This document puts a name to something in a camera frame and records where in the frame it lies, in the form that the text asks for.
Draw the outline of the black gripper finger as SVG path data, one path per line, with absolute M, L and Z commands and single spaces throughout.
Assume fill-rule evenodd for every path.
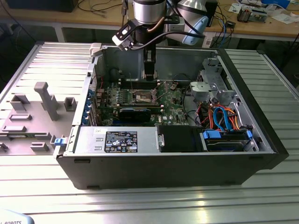
M 153 76 L 155 73 L 155 63 L 156 63 L 155 52 L 144 52 L 143 63 L 144 63 L 145 76 Z

